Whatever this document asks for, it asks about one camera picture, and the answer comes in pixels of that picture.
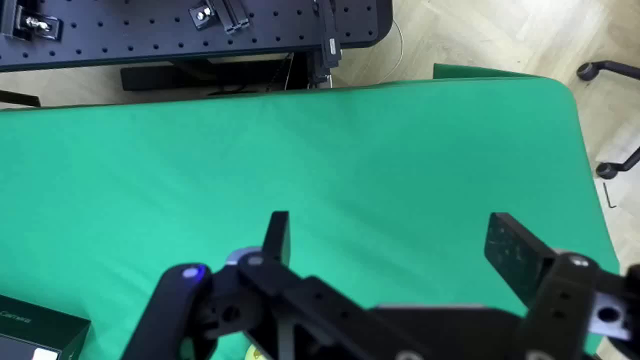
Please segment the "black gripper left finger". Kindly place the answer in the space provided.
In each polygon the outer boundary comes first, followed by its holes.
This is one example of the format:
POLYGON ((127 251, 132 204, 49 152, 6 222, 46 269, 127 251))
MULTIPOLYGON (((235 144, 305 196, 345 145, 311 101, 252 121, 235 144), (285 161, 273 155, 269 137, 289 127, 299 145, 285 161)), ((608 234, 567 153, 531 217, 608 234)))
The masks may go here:
POLYGON ((280 263, 290 262, 290 213, 278 209, 271 215, 267 235, 262 241, 262 251, 280 263))

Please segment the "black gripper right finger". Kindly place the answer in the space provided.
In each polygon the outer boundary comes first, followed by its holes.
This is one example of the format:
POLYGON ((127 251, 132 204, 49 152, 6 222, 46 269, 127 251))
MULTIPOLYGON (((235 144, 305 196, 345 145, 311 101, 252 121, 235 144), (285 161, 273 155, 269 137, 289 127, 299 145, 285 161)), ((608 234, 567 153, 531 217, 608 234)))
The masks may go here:
POLYGON ((509 212, 491 213, 484 256, 525 305, 557 259, 557 251, 509 212))

